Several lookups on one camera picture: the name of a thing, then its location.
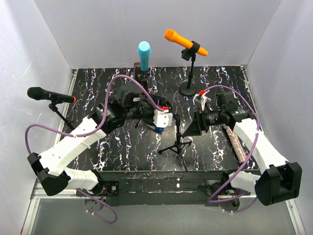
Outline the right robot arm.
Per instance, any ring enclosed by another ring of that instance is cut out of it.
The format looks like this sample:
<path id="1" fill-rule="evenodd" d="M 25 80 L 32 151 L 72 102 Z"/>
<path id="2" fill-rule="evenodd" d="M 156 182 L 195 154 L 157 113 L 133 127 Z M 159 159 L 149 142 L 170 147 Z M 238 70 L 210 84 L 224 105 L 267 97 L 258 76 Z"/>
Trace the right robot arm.
<path id="1" fill-rule="evenodd" d="M 218 93 L 216 97 L 218 111 L 207 112 L 203 109 L 195 111 L 193 120 L 183 136 L 200 136 L 202 132 L 207 132 L 210 126 L 226 125 L 250 149 L 261 175 L 247 173 L 241 168 L 225 172 L 221 187 L 212 197 L 221 190 L 231 195 L 241 189 L 255 194 L 265 206 L 297 198 L 300 193 L 301 166 L 297 162 L 289 162 L 274 148 L 260 130 L 255 114 L 250 110 L 239 108 L 232 92 Z"/>

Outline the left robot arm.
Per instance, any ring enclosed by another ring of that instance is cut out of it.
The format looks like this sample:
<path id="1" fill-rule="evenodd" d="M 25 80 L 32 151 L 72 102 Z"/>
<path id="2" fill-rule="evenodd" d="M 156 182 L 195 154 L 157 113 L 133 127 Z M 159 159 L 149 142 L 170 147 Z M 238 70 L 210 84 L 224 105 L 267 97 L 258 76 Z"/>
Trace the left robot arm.
<path id="1" fill-rule="evenodd" d="M 126 120 L 143 120 L 156 129 L 171 126 L 171 104 L 165 98 L 148 94 L 138 83 L 127 83 L 117 94 L 107 96 L 71 133 L 50 149 L 27 157 L 45 193 L 54 196 L 66 188 L 86 189 L 98 196 L 108 183 L 97 171 L 75 170 L 69 163 L 92 144 L 122 127 Z"/>

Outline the black shock mount tripod stand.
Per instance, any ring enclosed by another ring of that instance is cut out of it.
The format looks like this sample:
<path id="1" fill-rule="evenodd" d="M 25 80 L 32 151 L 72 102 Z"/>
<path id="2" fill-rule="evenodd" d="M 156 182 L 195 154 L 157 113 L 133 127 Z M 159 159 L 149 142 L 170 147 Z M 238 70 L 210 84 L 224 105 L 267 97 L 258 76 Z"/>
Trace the black shock mount tripod stand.
<path id="1" fill-rule="evenodd" d="M 181 121 L 180 121 L 180 117 L 178 116 L 178 114 L 174 114 L 173 115 L 173 118 L 175 120 L 175 123 L 176 123 L 176 140 L 174 142 L 174 144 L 172 146 L 169 146 L 165 149 L 161 149 L 158 151 L 158 154 L 162 154 L 163 152 L 167 151 L 167 150 L 171 150 L 173 151 L 176 155 L 178 155 L 181 159 L 182 159 L 182 165 L 185 169 L 185 171 L 187 172 L 188 169 L 187 169 L 187 166 L 186 166 L 186 162 L 185 162 L 185 159 L 182 155 L 182 150 L 183 148 L 188 145 L 190 146 L 192 144 L 192 141 L 188 141 L 188 142 L 182 142 L 181 141 L 181 138 L 182 138 L 182 133 L 180 131 L 180 124 L 181 124 Z"/>

